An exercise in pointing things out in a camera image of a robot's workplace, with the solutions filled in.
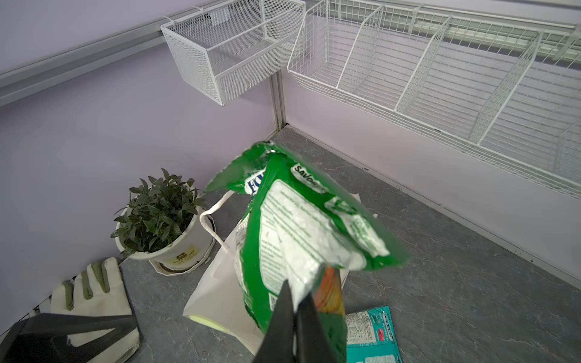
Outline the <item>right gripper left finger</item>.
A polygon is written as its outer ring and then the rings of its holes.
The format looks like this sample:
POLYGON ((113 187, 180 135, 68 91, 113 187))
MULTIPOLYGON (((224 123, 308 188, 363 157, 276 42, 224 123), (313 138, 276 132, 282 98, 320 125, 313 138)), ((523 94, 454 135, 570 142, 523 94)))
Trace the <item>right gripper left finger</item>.
POLYGON ((268 331, 253 363, 293 363, 294 306, 288 281, 282 285, 268 331))

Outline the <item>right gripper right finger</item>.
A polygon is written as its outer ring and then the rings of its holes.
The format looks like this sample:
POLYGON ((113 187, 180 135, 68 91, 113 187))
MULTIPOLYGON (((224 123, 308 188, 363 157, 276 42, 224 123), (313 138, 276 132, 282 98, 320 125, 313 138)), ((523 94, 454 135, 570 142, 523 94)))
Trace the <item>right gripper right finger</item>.
POLYGON ((296 341, 296 362, 336 362, 311 294, 304 298, 297 310, 296 341))

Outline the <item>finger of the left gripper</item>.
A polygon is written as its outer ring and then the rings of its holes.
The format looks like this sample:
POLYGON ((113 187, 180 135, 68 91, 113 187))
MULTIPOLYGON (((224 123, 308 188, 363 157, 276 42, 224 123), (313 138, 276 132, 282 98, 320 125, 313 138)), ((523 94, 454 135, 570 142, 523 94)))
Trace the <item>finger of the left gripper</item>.
POLYGON ((138 327, 128 316, 72 316, 41 313, 15 323, 1 343, 2 362, 88 362, 111 348, 138 327), (74 334, 106 331, 87 343, 74 346, 74 334))

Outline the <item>teal candy bag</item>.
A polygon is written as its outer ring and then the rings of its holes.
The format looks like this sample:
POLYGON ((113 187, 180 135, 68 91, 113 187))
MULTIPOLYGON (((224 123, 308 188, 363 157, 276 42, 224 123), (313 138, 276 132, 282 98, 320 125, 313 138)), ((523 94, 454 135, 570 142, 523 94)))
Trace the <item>teal candy bag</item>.
POLYGON ((402 363, 388 306, 346 316, 347 363, 402 363))

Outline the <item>green candy bag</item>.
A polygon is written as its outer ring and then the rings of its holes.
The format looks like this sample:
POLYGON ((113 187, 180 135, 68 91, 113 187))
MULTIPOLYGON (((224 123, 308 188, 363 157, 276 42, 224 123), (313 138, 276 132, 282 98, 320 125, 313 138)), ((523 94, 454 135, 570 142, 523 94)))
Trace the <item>green candy bag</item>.
POLYGON ((290 290, 297 312, 310 298, 327 349, 347 360, 340 273, 402 266, 409 256, 354 196, 308 160, 273 142, 257 142, 208 185, 249 195, 234 242, 235 273, 245 309, 264 334, 290 290))

